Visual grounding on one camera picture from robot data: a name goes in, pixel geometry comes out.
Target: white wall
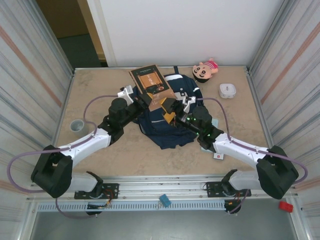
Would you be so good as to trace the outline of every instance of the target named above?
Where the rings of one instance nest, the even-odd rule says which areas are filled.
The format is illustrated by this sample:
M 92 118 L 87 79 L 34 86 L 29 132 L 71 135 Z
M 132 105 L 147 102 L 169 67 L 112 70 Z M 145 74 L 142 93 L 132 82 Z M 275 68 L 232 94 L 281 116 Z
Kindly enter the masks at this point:
M 88 0 L 110 67 L 253 59 L 283 0 Z

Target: tabletop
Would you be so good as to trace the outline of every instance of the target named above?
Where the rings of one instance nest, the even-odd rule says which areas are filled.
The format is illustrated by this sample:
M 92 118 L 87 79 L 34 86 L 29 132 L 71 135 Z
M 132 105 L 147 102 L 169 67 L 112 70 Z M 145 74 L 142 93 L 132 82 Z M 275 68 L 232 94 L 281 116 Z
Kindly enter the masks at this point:
M 70 130 L 70 123 L 81 119 L 87 103 L 100 95 L 116 95 L 126 85 L 134 86 L 129 75 L 130 68 L 88 68 L 77 69 L 70 96 L 65 109 L 58 138 L 58 146 L 77 140 Z M 173 67 L 160 68 L 163 75 L 173 74 Z M 192 77 L 191 67 L 180 67 L 179 73 Z M 222 83 L 231 83 L 236 88 L 236 96 L 223 99 L 218 89 Z M 239 140 L 266 147 L 267 143 L 258 117 L 244 67 L 220 67 L 212 79 L 197 83 L 203 97 L 213 97 L 221 101 L 225 108 L 230 134 Z M 86 118 L 100 124 L 108 114 L 113 98 L 102 98 L 91 104 Z M 206 100 L 204 105 L 213 118 L 218 119 L 218 128 L 226 131 L 226 124 L 219 105 Z M 223 160 L 213 158 L 213 154 L 201 151 L 195 140 L 175 149 L 161 150 L 139 126 L 133 122 L 124 128 L 124 135 L 113 145 L 101 149 L 82 160 L 75 172 L 91 171 L 100 177 L 107 176 L 151 176 L 151 175 L 202 175 L 226 174 L 231 169 L 249 171 L 252 168 L 230 156 Z

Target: small card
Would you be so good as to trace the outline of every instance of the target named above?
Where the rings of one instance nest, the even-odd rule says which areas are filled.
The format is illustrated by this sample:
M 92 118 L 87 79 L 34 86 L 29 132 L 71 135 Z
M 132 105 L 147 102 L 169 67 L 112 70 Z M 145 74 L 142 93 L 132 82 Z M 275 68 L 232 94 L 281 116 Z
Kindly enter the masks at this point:
M 213 154 L 213 158 L 214 159 L 218 159 L 218 160 L 223 160 L 224 159 L 224 154 L 216 152 L 215 154 Z

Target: doll head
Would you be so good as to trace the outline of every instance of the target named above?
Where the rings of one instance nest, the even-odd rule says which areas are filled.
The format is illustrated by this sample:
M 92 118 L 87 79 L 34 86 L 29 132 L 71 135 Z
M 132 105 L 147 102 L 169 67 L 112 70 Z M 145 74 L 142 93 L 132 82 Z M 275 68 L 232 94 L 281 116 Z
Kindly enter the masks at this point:
M 214 62 L 213 58 L 210 58 L 205 63 L 200 62 L 198 66 L 195 65 L 192 69 L 194 79 L 200 83 L 205 83 L 217 72 L 218 64 Z

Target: corrugated metal wall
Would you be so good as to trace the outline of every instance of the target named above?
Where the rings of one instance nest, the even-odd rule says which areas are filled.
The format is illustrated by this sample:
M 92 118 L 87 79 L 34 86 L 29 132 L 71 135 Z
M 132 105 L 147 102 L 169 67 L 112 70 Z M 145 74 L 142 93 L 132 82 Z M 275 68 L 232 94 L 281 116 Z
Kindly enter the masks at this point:
M 72 69 L 32 0 L 0 1 L 0 239 L 16 238 L 26 196 L 7 179 L 10 159 L 50 144 Z M 13 177 L 30 186 L 38 156 L 17 161 Z
M 285 15 L 250 69 L 274 143 L 309 170 L 296 188 L 319 238 L 320 1 L 290 1 Z

